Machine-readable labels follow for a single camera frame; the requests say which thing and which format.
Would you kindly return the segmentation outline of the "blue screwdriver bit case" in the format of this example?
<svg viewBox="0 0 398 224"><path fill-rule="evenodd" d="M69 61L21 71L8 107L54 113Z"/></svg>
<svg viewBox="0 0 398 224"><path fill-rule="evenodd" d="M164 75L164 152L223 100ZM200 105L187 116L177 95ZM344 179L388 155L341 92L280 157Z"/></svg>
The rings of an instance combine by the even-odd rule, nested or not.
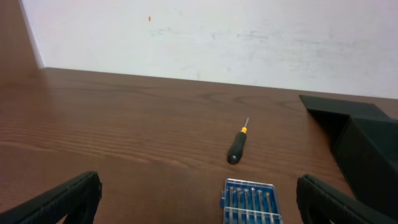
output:
<svg viewBox="0 0 398 224"><path fill-rule="evenodd" d="M226 179L221 193L224 224L283 224L272 184Z"/></svg>

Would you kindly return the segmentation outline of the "black yellow screwdriver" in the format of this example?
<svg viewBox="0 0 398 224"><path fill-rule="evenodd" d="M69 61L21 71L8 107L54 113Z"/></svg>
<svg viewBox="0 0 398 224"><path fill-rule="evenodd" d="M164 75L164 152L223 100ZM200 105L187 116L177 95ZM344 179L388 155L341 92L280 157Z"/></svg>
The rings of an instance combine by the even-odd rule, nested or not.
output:
<svg viewBox="0 0 398 224"><path fill-rule="evenodd" d="M229 164L237 164L244 152L244 145L247 138L249 117L246 118L244 126L241 128L240 132L237 133L227 155L227 161Z"/></svg>

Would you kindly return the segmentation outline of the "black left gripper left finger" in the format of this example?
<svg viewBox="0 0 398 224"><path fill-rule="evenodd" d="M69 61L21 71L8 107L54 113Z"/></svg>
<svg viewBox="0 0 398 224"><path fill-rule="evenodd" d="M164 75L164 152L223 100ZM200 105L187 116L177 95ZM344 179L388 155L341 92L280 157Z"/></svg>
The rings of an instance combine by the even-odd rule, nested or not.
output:
<svg viewBox="0 0 398 224"><path fill-rule="evenodd" d="M95 171L84 172L14 208L1 213L1 223L93 224L102 198L102 183Z"/></svg>

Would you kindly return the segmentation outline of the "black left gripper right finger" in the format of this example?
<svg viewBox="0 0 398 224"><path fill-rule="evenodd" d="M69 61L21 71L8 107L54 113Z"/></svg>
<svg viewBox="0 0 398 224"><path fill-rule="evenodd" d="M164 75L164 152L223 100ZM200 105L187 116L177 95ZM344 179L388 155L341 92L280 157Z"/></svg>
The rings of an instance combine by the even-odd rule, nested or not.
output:
<svg viewBox="0 0 398 224"><path fill-rule="evenodd" d="M305 174L298 178L296 194L304 224L397 224L397 220L312 175Z"/></svg>

